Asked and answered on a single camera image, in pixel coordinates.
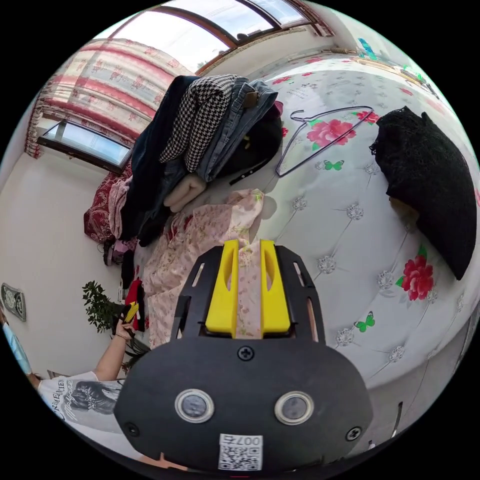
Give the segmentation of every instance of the yellow clamp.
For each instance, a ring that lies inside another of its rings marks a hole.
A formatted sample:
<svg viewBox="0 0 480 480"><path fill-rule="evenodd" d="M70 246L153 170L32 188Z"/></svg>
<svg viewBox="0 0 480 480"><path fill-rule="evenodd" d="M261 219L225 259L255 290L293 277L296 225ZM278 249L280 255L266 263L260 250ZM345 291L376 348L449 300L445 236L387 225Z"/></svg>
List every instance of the yellow clamp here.
<svg viewBox="0 0 480 480"><path fill-rule="evenodd" d="M238 303L239 241L227 240L223 245L220 267L206 317L206 329L211 333L230 335L234 339L237 332Z"/></svg>
<svg viewBox="0 0 480 480"><path fill-rule="evenodd" d="M260 257L261 337L286 334L290 330L290 315L273 241L260 240Z"/></svg>
<svg viewBox="0 0 480 480"><path fill-rule="evenodd" d="M286 334L290 330L291 322L273 241L260 240L260 257L261 337ZM239 241L228 240L223 246L205 322L210 333L229 335L233 339L236 337L238 298Z"/></svg>
<svg viewBox="0 0 480 480"><path fill-rule="evenodd" d="M135 318L135 315L139 311L139 304L136 301L133 301L130 304L130 310L128 313L125 315L125 318L123 320L124 324L129 324L132 322L132 320Z"/></svg>

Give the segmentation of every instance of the red striped curtain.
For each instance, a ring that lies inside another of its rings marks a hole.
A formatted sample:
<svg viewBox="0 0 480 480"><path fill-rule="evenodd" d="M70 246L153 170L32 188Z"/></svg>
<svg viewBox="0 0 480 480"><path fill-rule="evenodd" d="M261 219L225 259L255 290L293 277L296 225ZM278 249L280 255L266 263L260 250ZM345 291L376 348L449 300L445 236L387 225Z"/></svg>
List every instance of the red striped curtain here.
<svg viewBox="0 0 480 480"><path fill-rule="evenodd" d="M40 91L25 152L41 155L42 117L83 125L131 147L178 75L193 73L163 51L123 38L90 41Z"/></svg>

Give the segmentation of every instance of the hand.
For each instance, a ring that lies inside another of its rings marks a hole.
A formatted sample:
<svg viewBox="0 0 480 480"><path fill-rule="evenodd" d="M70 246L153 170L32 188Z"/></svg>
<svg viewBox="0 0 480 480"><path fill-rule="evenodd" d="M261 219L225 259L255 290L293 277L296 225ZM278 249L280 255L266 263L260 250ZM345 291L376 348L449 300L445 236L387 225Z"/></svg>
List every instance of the hand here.
<svg viewBox="0 0 480 480"><path fill-rule="evenodd" d="M133 329L130 323L122 323L121 320L118 321L116 324L115 335L117 337L122 337L126 342L132 339L129 335L129 331L131 332Z"/></svg>

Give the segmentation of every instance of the window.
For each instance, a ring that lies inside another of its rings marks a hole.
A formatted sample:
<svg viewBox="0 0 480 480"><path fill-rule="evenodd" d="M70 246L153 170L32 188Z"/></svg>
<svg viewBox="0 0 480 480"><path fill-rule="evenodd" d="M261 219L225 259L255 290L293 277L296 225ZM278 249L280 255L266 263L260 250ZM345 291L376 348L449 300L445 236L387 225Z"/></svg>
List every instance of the window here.
<svg viewBox="0 0 480 480"><path fill-rule="evenodd" d="M284 0L250 0L269 13L281 25L305 22L307 19Z"/></svg>
<svg viewBox="0 0 480 480"><path fill-rule="evenodd" d="M114 35L147 45L171 55L196 72L229 47L191 21L157 11L146 11Z"/></svg>
<svg viewBox="0 0 480 480"><path fill-rule="evenodd" d="M117 174L123 171L131 154L127 146L67 121L47 130L38 143Z"/></svg>
<svg viewBox="0 0 480 480"><path fill-rule="evenodd" d="M274 25L236 0L171 0L164 7L174 7L210 20L237 40L271 30Z"/></svg>
<svg viewBox="0 0 480 480"><path fill-rule="evenodd" d="M128 22L132 17L134 17L136 13L133 15L124 18L123 20L118 21L115 25L108 27L106 30L99 33L97 36L94 36L93 39L107 39L110 35L114 34L124 23Z"/></svg>

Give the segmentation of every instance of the denim jacket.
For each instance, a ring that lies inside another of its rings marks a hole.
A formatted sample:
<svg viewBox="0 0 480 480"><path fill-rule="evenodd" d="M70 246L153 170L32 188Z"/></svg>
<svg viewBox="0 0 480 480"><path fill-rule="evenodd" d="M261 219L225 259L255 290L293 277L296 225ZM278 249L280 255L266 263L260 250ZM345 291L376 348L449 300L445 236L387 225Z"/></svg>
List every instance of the denim jacket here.
<svg viewBox="0 0 480 480"><path fill-rule="evenodd" d="M258 94L256 105L244 108L247 94L255 92ZM253 81L245 77L236 79L229 111L196 169L199 177L211 182L217 176L243 137L274 105L277 95L278 93L261 79Z"/></svg>

